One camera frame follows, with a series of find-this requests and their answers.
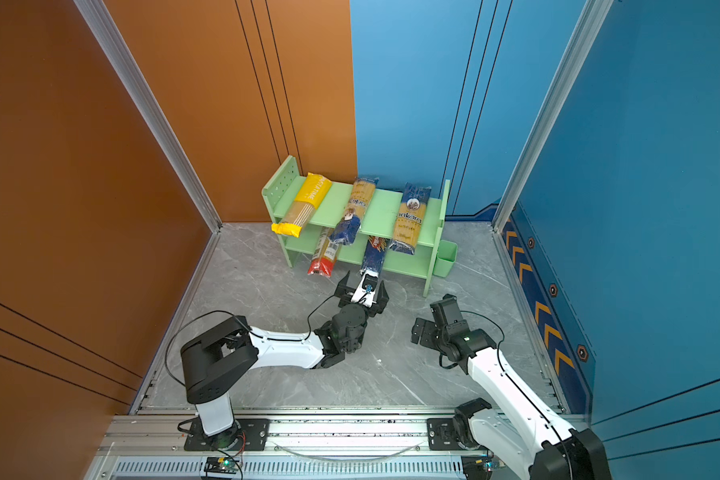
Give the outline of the green side cup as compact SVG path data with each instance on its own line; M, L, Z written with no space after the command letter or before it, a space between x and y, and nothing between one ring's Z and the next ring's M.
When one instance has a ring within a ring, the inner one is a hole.
M441 240L433 267L433 275L447 277L453 269L458 256L458 245L455 242Z

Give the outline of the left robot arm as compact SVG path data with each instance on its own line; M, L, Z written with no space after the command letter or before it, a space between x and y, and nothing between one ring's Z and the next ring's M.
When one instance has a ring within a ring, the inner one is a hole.
M182 346L186 397L196 408L204 435L236 430L229 392L249 370L326 369L361 348L368 320L384 311L389 295L374 273L364 273L356 287L350 287L348 280L344 276L332 294L339 311L319 328L306 333L267 331L230 313Z

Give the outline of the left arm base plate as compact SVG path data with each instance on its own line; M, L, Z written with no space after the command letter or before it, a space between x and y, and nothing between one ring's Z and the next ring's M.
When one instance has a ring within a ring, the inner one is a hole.
M259 452L265 449L270 421L268 419L236 419L233 425L218 434L207 435L199 417L180 422L177 430L185 436L186 451Z

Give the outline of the right circuit board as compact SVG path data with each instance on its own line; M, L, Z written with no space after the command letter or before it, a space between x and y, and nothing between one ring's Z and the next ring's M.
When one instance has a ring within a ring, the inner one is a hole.
M466 480L490 480L495 471L504 467L500 460L489 456L462 456L460 460Z

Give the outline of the aluminium front rail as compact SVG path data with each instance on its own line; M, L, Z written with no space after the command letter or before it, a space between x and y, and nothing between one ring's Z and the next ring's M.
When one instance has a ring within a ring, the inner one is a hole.
M114 419L88 470L91 479L207 479L209 456L238 460L243 479L465 479L460 458L472 451L431 451L426 420L445 410L242 411L270 421L259 452L186 451L177 425L192 416ZM504 466L491 479L520 479Z

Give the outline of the yellow blue spaghetti bag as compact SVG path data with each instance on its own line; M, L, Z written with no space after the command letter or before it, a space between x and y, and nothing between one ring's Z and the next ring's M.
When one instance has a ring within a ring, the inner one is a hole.
M373 199L379 179L373 177L357 177L342 214L329 239L338 245L354 243L362 225L362 220Z

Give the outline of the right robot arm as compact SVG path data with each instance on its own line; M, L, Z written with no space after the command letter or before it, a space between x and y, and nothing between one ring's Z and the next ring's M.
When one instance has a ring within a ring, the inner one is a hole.
M450 419L428 419L430 449L472 451L469 479L488 479L499 465L520 479L611 478L599 437L553 411L514 371L499 342L469 327L455 296L430 309L431 320L416 319L413 343L436 351L487 393L456 407Z

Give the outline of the blue Barilla spaghetti box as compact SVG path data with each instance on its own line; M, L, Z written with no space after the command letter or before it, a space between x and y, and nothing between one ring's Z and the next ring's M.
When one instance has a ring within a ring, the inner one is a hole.
M369 236L361 264L362 274L379 276L384 265L389 240L378 236Z

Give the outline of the red spaghetti bag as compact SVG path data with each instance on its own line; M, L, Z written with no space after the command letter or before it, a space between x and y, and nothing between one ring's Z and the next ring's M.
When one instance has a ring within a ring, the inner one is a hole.
M308 275L330 278L336 263L339 245L331 240L333 229L324 227L319 235L315 252L307 270Z

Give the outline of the left circuit board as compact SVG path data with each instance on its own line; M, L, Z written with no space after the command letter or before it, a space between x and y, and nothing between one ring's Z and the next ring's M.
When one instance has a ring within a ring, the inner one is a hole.
M243 479L244 473L238 460L228 456L209 456L203 466L207 479Z

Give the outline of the circuit board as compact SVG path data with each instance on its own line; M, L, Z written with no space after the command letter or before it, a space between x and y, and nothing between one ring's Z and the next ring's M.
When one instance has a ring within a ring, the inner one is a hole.
M243 479L244 473L238 460L228 456L209 456L203 466L207 479Z
M495 471L504 467L500 460L489 456L462 456L460 460L466 480L490 480Z

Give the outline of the blue yellow pasta bag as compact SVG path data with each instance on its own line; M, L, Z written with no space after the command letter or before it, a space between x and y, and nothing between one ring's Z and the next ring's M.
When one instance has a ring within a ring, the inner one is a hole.
M430 187L405 185L388 246L390 251L415 254L430 196Z

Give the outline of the green two-tier shelf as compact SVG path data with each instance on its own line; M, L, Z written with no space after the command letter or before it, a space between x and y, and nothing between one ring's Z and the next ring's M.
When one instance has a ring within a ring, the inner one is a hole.
M297 159L293 156L287 157L270 177L262 189L262 197L272 222L276 223L285 216L305 180L306 178L298 171ZM350 184L335 182L308 225L303 228L299 238L283 235L278 237L289 267L294 266L299 255L314 252L322 228L333 227L340 221L351 190ZM429 294L432 279L435 277L433 267L438 245L443 240L449 190L450 185L446 184L444 198L429 200L415 254L392 252L386 256L383 265L385 273L422 279L424 295ZM401 198L400 192L376 190L362 220L358 239L353 245L342 247L338 252L337 260L359 265L362 263L369 236L391 238Z

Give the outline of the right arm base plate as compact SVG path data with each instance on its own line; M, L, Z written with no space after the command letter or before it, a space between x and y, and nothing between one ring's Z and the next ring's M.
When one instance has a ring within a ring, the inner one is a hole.
M487 451L471 437L466 424L455 417L428 418L426 428L431 451Z

